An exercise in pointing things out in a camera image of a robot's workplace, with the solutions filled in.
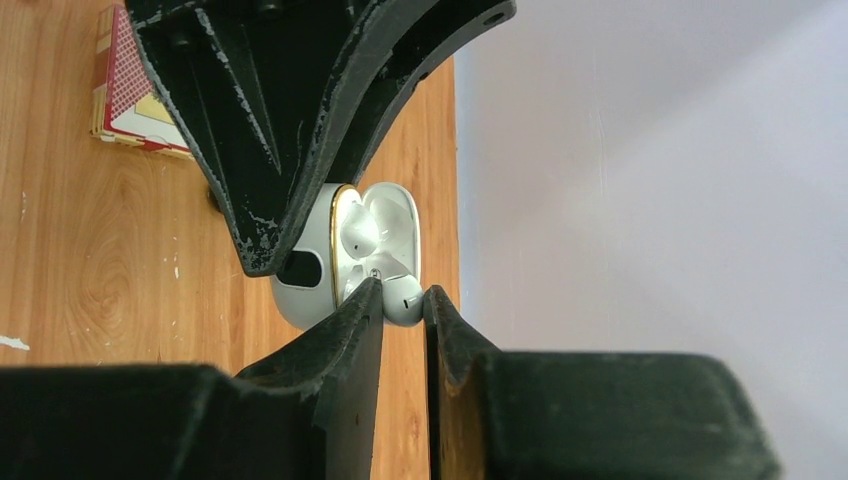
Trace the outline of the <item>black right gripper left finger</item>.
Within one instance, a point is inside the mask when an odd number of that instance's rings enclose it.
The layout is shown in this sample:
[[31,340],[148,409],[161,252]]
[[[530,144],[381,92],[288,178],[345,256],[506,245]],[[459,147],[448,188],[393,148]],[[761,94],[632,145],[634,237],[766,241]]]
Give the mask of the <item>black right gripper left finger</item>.
[[206,364],[1,372],[5,479],[366,479],[383,337],[364,281],[281,349]]

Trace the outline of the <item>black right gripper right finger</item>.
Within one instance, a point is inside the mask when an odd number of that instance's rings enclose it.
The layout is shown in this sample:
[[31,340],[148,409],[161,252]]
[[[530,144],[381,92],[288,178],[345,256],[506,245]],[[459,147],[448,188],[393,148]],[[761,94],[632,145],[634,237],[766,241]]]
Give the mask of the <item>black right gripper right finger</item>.
[[498,348],[424,297],[434,479],[778,479],[745,389],[705,355]]

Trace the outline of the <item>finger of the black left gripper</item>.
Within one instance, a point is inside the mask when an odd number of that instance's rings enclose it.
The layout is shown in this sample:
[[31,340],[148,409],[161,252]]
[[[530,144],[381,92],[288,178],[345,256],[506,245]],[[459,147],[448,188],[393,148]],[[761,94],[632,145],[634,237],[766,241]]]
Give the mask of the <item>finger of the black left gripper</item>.
[[355,182],[405,103],[391,72],[429,1],[129,1],[144,69],[244,273],[269,276],[329,179]]
[[437,1],[398,40],[344,136],[344,181],[357,184],[417,85],[476,37],[510,20],[514,1]]

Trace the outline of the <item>white earbud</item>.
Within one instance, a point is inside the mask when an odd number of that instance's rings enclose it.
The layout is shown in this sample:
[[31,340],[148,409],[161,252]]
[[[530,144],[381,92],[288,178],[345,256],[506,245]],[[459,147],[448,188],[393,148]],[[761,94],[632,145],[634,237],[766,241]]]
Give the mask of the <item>white earbud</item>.
[[412,274],[397,275],[382,281],[383,315],[393,325],[417,325],[423,318],[423,297],[421,284]]

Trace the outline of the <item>white earbud charging case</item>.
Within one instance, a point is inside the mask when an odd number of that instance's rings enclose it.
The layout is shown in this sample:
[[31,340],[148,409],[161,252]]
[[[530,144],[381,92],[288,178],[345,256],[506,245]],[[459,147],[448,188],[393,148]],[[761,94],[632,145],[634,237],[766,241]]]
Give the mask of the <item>white earbud charging case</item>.
[[335,312],[367,278],[412,274],[421,284],[421,229],[403,186],[380,182],[320,190],[303,233],[270,279],[276,307],[299,330]]

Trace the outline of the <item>playing card deck box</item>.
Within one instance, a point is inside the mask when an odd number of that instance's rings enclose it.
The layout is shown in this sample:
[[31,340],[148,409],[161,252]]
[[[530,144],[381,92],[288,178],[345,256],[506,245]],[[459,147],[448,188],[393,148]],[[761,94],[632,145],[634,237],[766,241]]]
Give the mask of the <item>playing card deck box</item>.
[[193,155],[141,63],[124,6],[101,11],[96,28],[90,135],[161,155]]

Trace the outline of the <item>white plastic scrap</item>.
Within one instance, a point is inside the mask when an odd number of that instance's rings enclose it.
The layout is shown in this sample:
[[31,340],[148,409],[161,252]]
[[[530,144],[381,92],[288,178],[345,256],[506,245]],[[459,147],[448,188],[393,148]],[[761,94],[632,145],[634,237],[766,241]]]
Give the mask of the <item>white plastic scrap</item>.
[[3,335],[0,336],[0,345],[5,346],[5,347],[9,347],[9,348],[12,348],[12,349],[20,350],[20,351],[29,351],[30,350],[30,346],[28,344],[26,344],[20,338],[7,337],[7,336],[3,336]]

